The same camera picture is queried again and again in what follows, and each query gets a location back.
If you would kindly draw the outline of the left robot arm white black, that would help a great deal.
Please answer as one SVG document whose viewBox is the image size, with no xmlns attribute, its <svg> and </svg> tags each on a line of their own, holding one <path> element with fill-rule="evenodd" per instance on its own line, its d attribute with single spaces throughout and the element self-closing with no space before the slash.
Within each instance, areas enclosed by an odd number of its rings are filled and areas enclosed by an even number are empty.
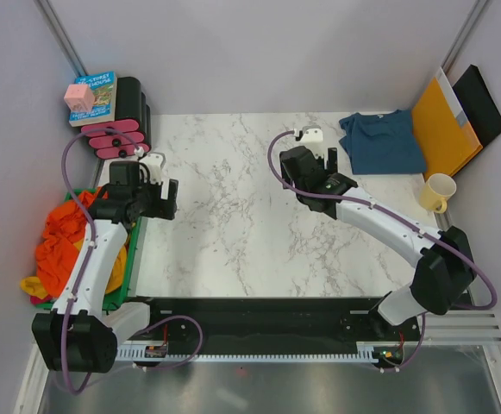
<svg viewBox="0 0 501 414">
<path fill-rule="evenodd" d="M 126 303 L 103 313 L 106 286 L 116 257 L 140 218 L 172 220 L 178 181 L 165 179 L 164 154 L 140 161 L 114 161 L 109 183 L 88 209 L 85 238 L 71 276 L 53 308 L 32 322 L 35 341 L 52 371 L 107 373 L 117 348 L 136 333 L 154 339 L 163 318 L 147 304 Z"/>
</svg>

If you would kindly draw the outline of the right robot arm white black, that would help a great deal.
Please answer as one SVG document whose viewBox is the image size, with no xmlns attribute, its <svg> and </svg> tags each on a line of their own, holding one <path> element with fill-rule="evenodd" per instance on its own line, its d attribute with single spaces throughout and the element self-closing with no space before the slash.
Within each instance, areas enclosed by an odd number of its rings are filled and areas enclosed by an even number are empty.
<svg viewBox="0 0 501 414">
<path fill-rule="evenodd" d="M 284 186 L 298 190 L 297 199 L 310 210 L 355 226 L 384 243 L 414 269 L 413 280 L 385 295 L 369 317 L 371 333 L 391 338 L 400 324 L 424 312 L 444 315 L 475 279 L 465 233 L 452 227 L 423 228 L 378 204 L 351 178 L 336 171 L 335 150 L 324 162 L 304 146 L 279 155 Z"/>
</svg>

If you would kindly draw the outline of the orange t shirt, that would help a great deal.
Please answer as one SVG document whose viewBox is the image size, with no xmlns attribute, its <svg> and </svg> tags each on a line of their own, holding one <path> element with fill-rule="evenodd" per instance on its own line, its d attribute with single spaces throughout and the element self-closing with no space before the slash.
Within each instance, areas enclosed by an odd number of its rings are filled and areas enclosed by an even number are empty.
<svg viewBox="0 0 501 414">
<path fill-rule="evenodd" d="M 36 274 L 47 293 L 57 298 L 70 274 L 85 237 L 86 217 L 73 199 L 52 210 L 35 249 Z"/>
</svg>

